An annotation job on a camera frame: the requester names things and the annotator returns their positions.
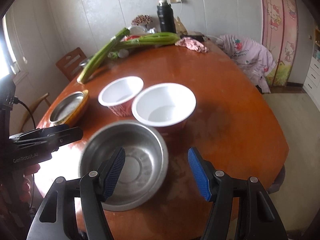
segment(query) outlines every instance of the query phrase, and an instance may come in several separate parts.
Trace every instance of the screw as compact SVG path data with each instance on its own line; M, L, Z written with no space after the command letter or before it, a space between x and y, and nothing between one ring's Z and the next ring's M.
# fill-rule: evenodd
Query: screw
M95 177L97 175L98 175L98 173L96 171L90 171L89 172L89 177Z
M218 177L222 177L224 175L224 172L223 171L216 171L216 175Z
M63 182L64 181L64 178L63 177L58 177L57 179L56 179L56 183L61 183L61 182Z
M258 179L257 179L256 177L253 177L253 176L252 176L252 177L250 178L250 181L253 182L253 183L257 183L257 182L258 182Z

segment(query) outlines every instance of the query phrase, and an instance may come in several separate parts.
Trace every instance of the black thermos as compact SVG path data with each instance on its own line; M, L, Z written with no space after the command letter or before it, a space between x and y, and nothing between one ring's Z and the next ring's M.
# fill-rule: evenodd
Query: black thermos
M168 4L167 0L160 0L157 8L161 32L177 33L171 4Z

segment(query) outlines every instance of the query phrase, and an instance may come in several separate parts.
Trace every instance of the table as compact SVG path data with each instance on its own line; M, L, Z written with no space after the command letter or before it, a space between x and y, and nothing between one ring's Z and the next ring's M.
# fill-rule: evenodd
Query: table
M64 176L78 178L81 150L101 127L118 120L98 103L98 94L118 78L136 75L144 88L175 82L190 88L196 96L194 113L184 130L166 136L169 167L163 185L153 198L126 212L105 211L115 240L192 239L202 234L211 203L199 194L188 165L187 151L196 146L204 159L234 178L256 176L265 188L276 178L289 148L272 111L241 70L217 46L206 43L208 53L166 46L130 55L100 68L87 84L73 80L57 97L38 127L49 127L53 108L67 95L88 89L90 102L77 125L84 131L81 141L63 146L52 159L41 163L35 175L44 196L53 181ZM232 218L237 216L234 199ZM78 227L85 230L81 205L76 202Z

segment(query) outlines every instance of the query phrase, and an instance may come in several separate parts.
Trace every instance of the baseboard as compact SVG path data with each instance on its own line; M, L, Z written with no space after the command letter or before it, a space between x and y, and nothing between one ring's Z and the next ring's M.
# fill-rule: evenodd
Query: baseboard
M313 95L310 94L309 90L305 86L303 86L303 89L305 90L305 92L307 92L307 94L310 96L310 98L312 99L312 101L315 103L316 107L318 107L318 110L320 111L320 105L318 104L316 99L313 97Z
M287 87L299 87L299 88L302 88L303 84L294 83L294 82L287 82Z

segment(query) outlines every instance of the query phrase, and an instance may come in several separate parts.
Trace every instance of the finger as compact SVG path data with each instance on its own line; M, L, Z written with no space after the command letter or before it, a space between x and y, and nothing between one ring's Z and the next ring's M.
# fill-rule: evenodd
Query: finger
M28 202L31 199L31 194L30 192L24 192L20 195L20 200L22 202Z
M25 192L29 192L31 189L31 182L27 178L24 178L23 184L22 184L22 190Z
M32 165L32 166L29 166L24 170L24 175L28 176L28 175L37 173L39 171L39 169L40 169L40 165L39 164L35 164L35 165Z

